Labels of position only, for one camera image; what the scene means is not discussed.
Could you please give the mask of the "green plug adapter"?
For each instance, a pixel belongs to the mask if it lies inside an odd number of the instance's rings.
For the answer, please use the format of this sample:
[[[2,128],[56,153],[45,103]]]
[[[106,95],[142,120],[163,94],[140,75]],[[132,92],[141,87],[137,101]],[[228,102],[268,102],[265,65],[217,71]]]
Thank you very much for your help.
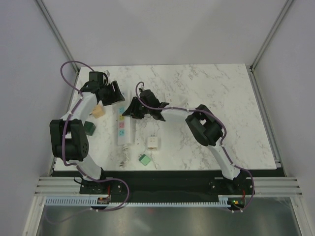
[[[146,154],[139,155],[138,160],[143,166],[147,166],[151,162],[151,158],[148,157]]]

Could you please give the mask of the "white cube plug orange logo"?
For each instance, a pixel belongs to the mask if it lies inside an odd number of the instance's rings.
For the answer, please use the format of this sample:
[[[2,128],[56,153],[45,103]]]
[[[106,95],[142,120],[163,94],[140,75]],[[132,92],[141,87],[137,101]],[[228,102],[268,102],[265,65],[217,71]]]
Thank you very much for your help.
[[[147,138],[147,148],[149,150],[157,150],[159,147],[159,140],[157,136],[149,136]]]

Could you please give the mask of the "long white power strip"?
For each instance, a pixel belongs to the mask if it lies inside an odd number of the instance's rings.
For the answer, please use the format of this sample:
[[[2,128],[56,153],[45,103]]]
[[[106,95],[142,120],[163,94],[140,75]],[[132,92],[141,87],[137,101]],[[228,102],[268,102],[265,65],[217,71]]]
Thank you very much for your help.
[[[131,103],[131,91],[123,90],[125,101],[117,104],[117,145],[130,145],[134,142],[134,123],[131,117],[124,117],[123,113]]]

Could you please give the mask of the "dark green cube plug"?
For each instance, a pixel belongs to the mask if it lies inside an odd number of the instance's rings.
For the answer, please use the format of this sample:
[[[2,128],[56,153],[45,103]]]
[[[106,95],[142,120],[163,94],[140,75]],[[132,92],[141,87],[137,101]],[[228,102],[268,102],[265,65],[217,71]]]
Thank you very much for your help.
[[[85,129],[86,135],[92,136],[96,130],[96,126],[94,123],[92,123],[90,121],[85,121],[84,129]]]

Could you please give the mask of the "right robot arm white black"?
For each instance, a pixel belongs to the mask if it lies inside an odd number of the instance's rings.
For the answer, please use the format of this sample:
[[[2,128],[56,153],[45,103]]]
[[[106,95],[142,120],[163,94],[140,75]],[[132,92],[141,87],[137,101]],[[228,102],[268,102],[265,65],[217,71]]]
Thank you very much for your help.
[[[230,193],[238,193],[243,188],[243,171],[236,167],[227,149],[223,146],[226,128],[213,113],[203,104],[195,109],[185,109],[160,102],[151,90],[141,90],[133,97],[130,105],[122,113],[124,117],[143,119],[150,115],[155,120],[185,122],[196,141],[207,147],[217,161],[225,187]]]

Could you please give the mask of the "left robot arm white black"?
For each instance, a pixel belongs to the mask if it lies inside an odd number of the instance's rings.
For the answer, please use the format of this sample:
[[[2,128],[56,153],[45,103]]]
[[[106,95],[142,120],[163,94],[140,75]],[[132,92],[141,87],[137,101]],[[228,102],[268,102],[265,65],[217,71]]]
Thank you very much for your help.
[[[50,122],[52,153],[66,167],[75,167],[82,177],[91,182],[96,193],[104,193],[108,181],[101,177],[103,169],[89,155],[89,142],[84,124],[98,105],[112,105],[125,101],[117,81],[109,82],[109,73],[89,72],[89,80],[76,89],[78,97],[70,110],[60,119]]]

